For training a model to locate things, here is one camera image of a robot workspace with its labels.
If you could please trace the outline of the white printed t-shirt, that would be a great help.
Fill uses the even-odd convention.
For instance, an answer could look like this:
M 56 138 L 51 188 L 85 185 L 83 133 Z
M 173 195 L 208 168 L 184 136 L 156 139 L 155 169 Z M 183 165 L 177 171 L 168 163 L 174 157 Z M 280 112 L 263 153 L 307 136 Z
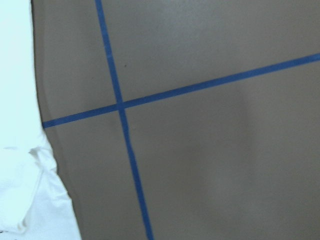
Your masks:
M 0 3 L 0 233 L 3 240 L 79 240 L 37 98 L 32 4 Z

